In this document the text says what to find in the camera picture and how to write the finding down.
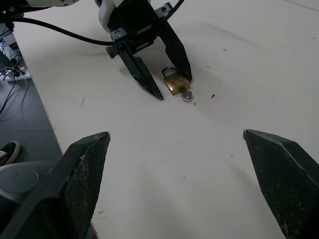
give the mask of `white tabletop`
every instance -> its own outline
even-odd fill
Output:
[[[110,39],[93,0],[26,17]],[[100,239],[283,239],[242,133],[278,134],[319,158],[318,22],[317,11],[283,0],[187,0],[170,23],[191,62],[191,103],[160,77],[170,65],[160,40],[139,55],[164,101],[103,46],[16,23],[62,150],[111,132],[92,219]]]

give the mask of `padlock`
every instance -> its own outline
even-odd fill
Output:
[[[168,71],[173,71],[174,73],[166,76]],[[185,102],[191,101],[193,98],[193,93],[189,91],[191,88],[189,80],[174,67],[166,67],[161,72],[165,85],[168,87],[171,94],[177,95],[180,93],[181,98]]]

